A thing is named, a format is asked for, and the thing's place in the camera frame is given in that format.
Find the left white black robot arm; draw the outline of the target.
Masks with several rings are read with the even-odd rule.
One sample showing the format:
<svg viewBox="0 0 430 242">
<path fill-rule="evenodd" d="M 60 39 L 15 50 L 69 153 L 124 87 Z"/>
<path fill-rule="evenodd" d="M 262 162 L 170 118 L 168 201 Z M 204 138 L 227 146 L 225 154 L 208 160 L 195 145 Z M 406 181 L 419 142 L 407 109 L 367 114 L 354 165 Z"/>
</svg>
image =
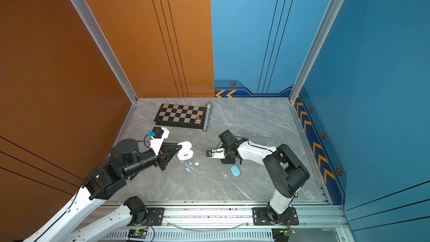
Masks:
<svg viewBox="0 0 430 242">
<path fill-rule="evenodd" d="M 147 206 L 130 197 L 110 214 L 79 229 L 89 214 L 102 206 L 127 182 L 152 166 L 165 170 L 182 144 L 152 140 L 151 147 L 139 151 L 138 141 L 128 138 L 111 149 L 110 156 L 82 182 L 73 198 L 43 227 L 29 236 L 28 242 L 97 242 L 105 235 L 129 224 L 151 225 Z"/>
</svg>

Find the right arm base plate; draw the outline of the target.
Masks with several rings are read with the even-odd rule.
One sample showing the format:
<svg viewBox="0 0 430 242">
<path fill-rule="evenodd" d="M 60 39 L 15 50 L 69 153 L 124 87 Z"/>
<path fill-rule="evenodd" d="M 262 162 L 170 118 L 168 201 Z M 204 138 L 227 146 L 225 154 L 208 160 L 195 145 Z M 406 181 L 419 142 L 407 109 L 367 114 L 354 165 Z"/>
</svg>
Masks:
<svg viewBox="0 0 430 242">
<path fill-rule="evenodd" d="M 253 221 L 256 226 L 263 225 L 288 225 L 288 226 L 298 226 L 299 218 L 294 207 L 287 208 L 284 213 L 277 214 L 271 208 L 254 207 Z"/>
</svg>

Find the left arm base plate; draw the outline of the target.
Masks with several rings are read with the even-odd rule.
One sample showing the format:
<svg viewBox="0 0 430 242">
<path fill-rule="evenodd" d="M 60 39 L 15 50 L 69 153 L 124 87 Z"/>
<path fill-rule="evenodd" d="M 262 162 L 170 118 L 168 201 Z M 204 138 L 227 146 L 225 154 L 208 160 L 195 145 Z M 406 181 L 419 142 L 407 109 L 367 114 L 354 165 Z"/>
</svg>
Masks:
<svg viewBox="0 0 430 242">
<path fill-rule="evenodd" d="M 135 226 L 161 226 L 164 212 L 163 207 L 146 208 L 137 212 L 137 215 L 132 219 L 132 224 Z"/>
</svg>

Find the white earbud case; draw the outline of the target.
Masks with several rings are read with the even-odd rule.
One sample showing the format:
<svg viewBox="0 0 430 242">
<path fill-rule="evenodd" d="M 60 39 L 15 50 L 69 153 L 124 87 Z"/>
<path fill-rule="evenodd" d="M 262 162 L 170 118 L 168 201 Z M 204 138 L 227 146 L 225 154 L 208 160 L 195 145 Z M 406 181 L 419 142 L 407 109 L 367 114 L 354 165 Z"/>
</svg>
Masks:
<svg viewBox="0 0 430 242">
<path fill-rule="evenodd" d="M 191 149 L 192 148 L 191 142 L 184 141 L 184 142 L 178 143 L 178 145 L 181 145 L 181 149 L 177 153 L 177 157 L 180 161 L 186 161 L 193 157 L 194 152 Z"/>
</svg>

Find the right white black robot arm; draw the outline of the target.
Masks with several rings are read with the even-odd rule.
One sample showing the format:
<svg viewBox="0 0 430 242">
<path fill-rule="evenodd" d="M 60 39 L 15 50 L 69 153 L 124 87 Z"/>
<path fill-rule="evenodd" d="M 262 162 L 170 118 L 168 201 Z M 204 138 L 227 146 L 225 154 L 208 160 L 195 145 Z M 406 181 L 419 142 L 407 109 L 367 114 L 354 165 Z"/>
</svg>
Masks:
<svg viewBox="0 0 430 242">
<path fill-rule="evenodd" d="M 299 225 L 298 214 L 292 206 L 298 191 L 310 179 L 310 173 L 292 149 L 281 144 L 277 147 L 256 145 L 248 138 L 221 133 L 220 148 L 207 151 L 208 158 L 220 159 L 222 164 L 249 160 L 265 166 L 275 192 L 265 209 L 253 209 L 255 225 Z"/>
</svg>

